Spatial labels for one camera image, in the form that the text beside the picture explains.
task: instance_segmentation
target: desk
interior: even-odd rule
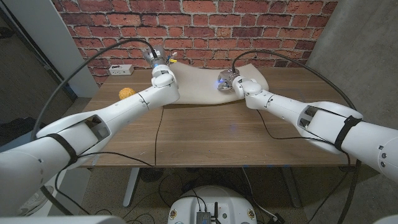
[[[303,68],[263,68],[259,71],[273,93],[303,102],[332,101],[345,105],[334,89]],[[109,77],[85,111],[117,102],[122,88],[144,90],[150,87],[150,79],[150,70],[136,70],[131,76]],[[261,114],[274,137],[299,136],[289,123],[266,111]],[[322,151],[306,140],[272,139],[258,112],[247,108],[243,100],[211,106],[167,105],[150,111],[123,128],[103,151],[119,152],[156,167],[346,164],[345,155]],[[100,167],[143,166],[140,162],[109,154],[100,155],[83,166],[93,164]],[[298,198],[291,170],[284,168],[282,171],[292,198]],[[296,207],[300,206],[299,201],[292,200]]]

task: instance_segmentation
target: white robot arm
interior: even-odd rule
[[[156,65],[152,86],[106,108],[78,113],[49,124],[38,140],[0,153],[0,216],[12,215],[64,168],[73,169],[100,152],[125,125],[147,111],[180,98],[173,72]]]
[[[319,139],[308,139],[319,148],[334,154],[345,151],[398,182],[398,130],[364,122],[362,114],[337,103],[302,103],[270,93],[236,71],[220,73],[220,90],[233,88],[248,108],[266,110],[294,125],[301,136]]]

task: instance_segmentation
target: wall outlet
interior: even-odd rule
[[[112,65],[109,68],[111,75],[131,75],[133,71],[132,65]]]

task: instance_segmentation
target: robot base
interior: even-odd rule
[[[215,214],[215,203],[218,203],[218,221],[222,224],[257,224],[256,214],[252,205],[242,195],[226,187],[206,185],[194,189],[199,197],[201,197],[207,206],[209,215]],[[206,220],[197,223],[197,212],[199,212],[198,200],[195,193],[190,190],[181,195],[181,198],[173,203],[168,224],[210,224]],[[201,213],[205,216],[205,205],[199,199]]]

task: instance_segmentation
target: orange ball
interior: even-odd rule
[[[129,96],[136,94],[136,92],[132,88],[124,88],[119,92],[120,100],[126,99]]]

